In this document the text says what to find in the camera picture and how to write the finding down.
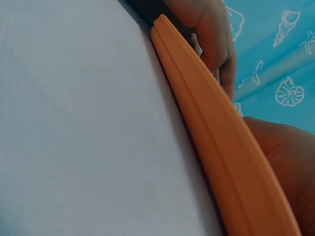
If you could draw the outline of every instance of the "blue cloth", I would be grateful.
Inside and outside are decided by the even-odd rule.
[[[314,0],[225,0],[244,116],[315,133]]]

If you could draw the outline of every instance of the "white fabric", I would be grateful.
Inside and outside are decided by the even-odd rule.
[[[0,0],[0,235],[220,235],[151,42],[116,0]]]

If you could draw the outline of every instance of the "orange plastic strip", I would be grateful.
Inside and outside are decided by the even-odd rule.
[[[171,22],[152,41],[232,236],[300,236],[265,155],[214,76]]]

